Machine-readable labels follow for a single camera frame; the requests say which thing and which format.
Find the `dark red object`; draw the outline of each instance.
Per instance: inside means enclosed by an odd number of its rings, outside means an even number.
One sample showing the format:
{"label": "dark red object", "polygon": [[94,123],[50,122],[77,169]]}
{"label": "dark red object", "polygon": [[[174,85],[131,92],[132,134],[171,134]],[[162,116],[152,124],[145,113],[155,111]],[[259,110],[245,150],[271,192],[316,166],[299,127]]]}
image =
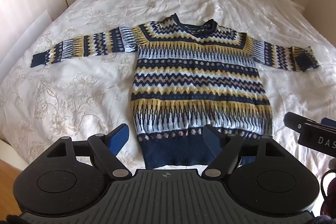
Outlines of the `dark red object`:
{"label": "dark red object", "polygon": [[324,201],[321,206],[321,215],[327,215],[331,218],[336,218],[336,178],[334,178],[328,185],[326,196],[324,188],[323,188],[323,180],[327,174],[336,173],[336,170],[329,170],[326,172],[321,179],[321,193],[324,198]]}

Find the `crosshair logo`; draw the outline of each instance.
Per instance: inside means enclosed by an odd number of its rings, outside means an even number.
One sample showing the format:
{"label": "crosshair logo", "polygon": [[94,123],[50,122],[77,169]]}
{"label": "crosshair logo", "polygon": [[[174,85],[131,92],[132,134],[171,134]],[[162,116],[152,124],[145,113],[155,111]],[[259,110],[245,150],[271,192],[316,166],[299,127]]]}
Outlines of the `crosshair logo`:
{"label": "crosshair logo", "polygon": [[165,173],[162,174],[162,176],[165,177],[165,178],[168,178],[168,177],[170,177],[171,175],[172,175],[172,174],[171,174],[171,173],[168,173],[168,172],[165,172]]}

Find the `sweater's right sleeve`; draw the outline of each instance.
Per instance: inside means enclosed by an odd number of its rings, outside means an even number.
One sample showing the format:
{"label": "sweater's right sleeve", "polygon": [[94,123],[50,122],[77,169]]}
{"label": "sweater's right sleeve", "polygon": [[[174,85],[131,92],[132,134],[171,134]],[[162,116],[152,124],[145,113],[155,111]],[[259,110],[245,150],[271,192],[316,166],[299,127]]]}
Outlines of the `sweater's right sleeve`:
{"label": "sweater's right sleeve", "polygon": [[282,47],[248,37],[255,61],[264,65],[292,71],[306,71],[319,67],[311,47]]}
{"label": "sweater's right sleeve", "polygon": [[81,35],[62,41],[50,50],[33,55],[31,68],[38,65],[51,65],[65,59],[108,55],[112,52],[136,52],[138,46],[146,43],[139,26],[120,26],[108,32]]}

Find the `bedspread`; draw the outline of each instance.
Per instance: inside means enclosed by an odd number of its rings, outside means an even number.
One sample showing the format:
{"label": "bedspread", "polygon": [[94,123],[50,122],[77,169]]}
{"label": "bedspread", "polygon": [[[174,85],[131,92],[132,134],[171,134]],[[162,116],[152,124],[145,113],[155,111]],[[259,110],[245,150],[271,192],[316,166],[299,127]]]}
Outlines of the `bedspread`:
{"label": "bedspread", "polygon": [[8,142],[32,162],[61,136],[84,140],[126,123],[130,139],[118,158],[132,172],[144,168],[130,112],[136,52],[34,68],[30,63],[34,53],[76,35],[136,26],[174,13],[183,23],[203,24],[213,18],[273,44],[312,47],[321,63],[316,70],[257,67],[273,110],[275,140],[320,178],[329,157],[299,146],[298,134],[285,128],[282,120],[288,111],[316,121],[335,118],[336,49],[287,0],[77,0],[25,52],[0,86],[0,130]]}

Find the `wooden floor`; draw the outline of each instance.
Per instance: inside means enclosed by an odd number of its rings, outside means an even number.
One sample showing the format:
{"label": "wooden floor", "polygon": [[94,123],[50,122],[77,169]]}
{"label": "wooden floor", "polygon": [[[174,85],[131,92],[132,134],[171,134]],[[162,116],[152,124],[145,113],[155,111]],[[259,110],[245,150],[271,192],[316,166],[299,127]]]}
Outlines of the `wooden floor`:
{"label": "wooden floor", "polygon": [[0,220],[7,215],[19,215],[21,211],[13,196],[13,183],[20,171],[0,160]]}

